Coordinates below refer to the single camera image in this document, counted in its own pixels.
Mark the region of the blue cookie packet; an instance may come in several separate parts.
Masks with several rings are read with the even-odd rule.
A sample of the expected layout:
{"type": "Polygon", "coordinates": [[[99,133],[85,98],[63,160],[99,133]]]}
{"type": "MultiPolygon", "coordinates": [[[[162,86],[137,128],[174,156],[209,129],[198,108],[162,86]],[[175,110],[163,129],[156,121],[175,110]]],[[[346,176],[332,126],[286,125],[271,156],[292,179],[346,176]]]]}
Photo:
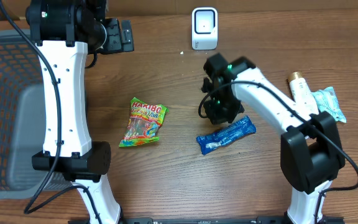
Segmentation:
{"type": "Polygon", "coordinates": [[[255,134],[256,127],[248,116],[230,124],[228,127],[205,136],[198,136],[197,143],[200,145],[202,155],[207,155],[220,147],[226,147],[236,140],[255,134]]]}

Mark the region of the green gummy candy bag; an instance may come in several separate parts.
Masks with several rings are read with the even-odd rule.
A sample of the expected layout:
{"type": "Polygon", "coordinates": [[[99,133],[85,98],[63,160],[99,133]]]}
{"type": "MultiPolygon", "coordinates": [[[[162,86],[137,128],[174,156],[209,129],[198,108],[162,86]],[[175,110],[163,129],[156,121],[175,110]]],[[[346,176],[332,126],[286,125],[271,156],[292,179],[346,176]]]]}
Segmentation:
{"type": "Polygon", "coordinates": [[[129,122],[119,147],[140,146],[158,141],[157,131],[167,113],[168,108],[164,105],[150,105],[136,97],[131,99],[129,122]]]}

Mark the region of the white tube with gold cap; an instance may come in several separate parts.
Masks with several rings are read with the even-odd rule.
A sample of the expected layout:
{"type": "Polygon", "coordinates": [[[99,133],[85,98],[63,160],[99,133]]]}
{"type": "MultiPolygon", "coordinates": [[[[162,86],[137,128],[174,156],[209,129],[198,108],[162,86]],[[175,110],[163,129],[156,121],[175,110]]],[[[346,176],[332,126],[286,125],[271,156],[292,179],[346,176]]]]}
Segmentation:
{"type": "Polygon", "coordinates": [[[303,106],[311,114],[319,114],[315,98],[301,72],[289,74],[288,84],[294,101],[303,106]]]}

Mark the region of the mint green wipes packet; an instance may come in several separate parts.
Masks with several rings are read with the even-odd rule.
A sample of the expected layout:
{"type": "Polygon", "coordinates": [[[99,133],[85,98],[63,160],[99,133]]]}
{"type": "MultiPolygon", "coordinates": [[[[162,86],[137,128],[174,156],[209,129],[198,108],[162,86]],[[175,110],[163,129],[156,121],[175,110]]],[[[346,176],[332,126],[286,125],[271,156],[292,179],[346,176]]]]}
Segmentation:
{"type": "Polygon", "coordinates": [[[338,98],[332,86],[312,92],[312,95],[320,112],[325,111],[329,113],[335,121],[347,123],[347,119],[340,109],[338,98]]]}

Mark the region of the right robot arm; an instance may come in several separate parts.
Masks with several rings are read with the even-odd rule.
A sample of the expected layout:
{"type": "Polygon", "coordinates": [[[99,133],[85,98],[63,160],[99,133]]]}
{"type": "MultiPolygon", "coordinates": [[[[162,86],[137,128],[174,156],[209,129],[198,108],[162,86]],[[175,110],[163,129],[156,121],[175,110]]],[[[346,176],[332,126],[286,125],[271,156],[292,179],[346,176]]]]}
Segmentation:
{"type": "Polygon", "coordinates": [[[324,197],[345,165],[334,118],[314,114],[272,85],[249,59],[229,63],[221,54],[209,57],[199,109],[212,124],[231,123],[248,104],[276,129],[280,140],[280,167],[292,186],[291,204],[280,223],[343,223],[322,214],[324,197]]]}

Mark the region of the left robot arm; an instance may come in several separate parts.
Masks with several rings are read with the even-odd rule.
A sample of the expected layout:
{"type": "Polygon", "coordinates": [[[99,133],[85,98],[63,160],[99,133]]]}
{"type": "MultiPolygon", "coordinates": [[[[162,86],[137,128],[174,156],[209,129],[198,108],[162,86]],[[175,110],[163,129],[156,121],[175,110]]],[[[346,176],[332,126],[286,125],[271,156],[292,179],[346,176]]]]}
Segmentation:
{"type": "Polygon", "coordinates": [[[32,1],[26,10],[30,46],[39,56],[46,128],[35,170],[61,173],[79,191],[90,223],[124,223],[108,181],[111,148],[90,138],[85,68],[89,54],[115,54],[119,24],[106,18],[105,1],[32,1]]]}

